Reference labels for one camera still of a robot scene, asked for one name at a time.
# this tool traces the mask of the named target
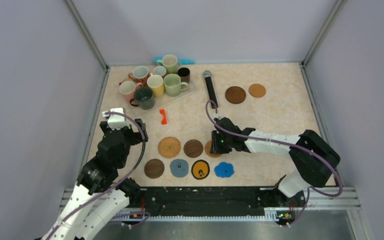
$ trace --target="yellow mug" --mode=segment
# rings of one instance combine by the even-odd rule
[[[146,84],[152,90],[154,97],[159,98],[164,95],[164,84],[163,77],[160,75],[154,75],[151,73],[151,76],[146,80]]]

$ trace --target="beige tabletop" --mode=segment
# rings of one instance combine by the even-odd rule
[[[108,82],[100,111],[111,108],[125,108],[126,114],[133,118],[141,118],[146,123],[149,141],[142,162],[131,175],[143,187],[150,186],[272,186],[283,175],[295,169],[290,159],[281,158],[268,153],[246,153],[233,150],[219,158],[211,158],[203,152],[197,158],[189,158],[183,152],[184,144],[192,139],[203,145],[211,139],[214,126],[205,113],[208,93],[202,73],[209,70],[219,104],[220,116],[228,117],[240,129],[256,128],[266,133],[285,135],[302,134],[311,129],[319,132],[316,118],[310,103],[298,63],[252,63],[252,64],[196,64],[187,65],[191,72],[190,89],[180,97],[171,98],[166,94],[156,98],[156,106],[149,111],[133,108],[123,99],[119,92],[119,82],[127,78],[134,66],[113,66],[110,69]],[[150,72],[154,66],[148,66]],[[248,88],[259,83],[266,88],[262,98],[252,97]],[[241,104],[232,104],[225,98],[225,91],[231,86],[239,86],[246,91],[246,99]],[[162,125],[159,109],[164,108],[168,124]],[[90,160],[97,152],[97,145],[103,133],[99,123],[104,118],[99,116],[92,145],[89,151]],[[181,142],[180,154],[166,159],[158,153],[158,144],[165,137],[175,137]],[[141,145],[132,146],[127,158],[126,167],[118,171],[124,176],[136,163],[141,152]],[[144,173],[145,164],[151,159],[159,159],[164,163],[162,176],[148,178]],[[174,159],[184,159],[189,164],[189,173],[182,178],[174,177],[170,171],[170,163]],[[210,174],[207,178],[197,180],[191,175],[192,164],[197,160],[209,163]],[[231,177],[217,177],[214,168],[221,162],[230,163],[234,167]],[[334,185],[331,177],[328,185]]]

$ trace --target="brown mug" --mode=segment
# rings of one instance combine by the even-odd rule
[[[136,83],[141,83],[143,86],[147,85],[147,80],[150,77],[150,72],[146,66],[137,66],[133,72],[128,74],[128,77]]]
[[[191,79],[191,70],[187,67],[179,68],[179,70],[177,70],[177,75],[179,75],[182,82],[189,83],[189,80]]]

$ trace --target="gray floor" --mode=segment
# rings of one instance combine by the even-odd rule
[[[129,230],[111,225],[95,240],[354,240],[346,211],[306,211],[291,228],[268,222],[147,222]]]

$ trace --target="gray coaster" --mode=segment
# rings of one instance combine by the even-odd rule
[[[189,164],[183,159],[175,159],[170,163],[170,170],[176,178],[183,178],[188,175]]]

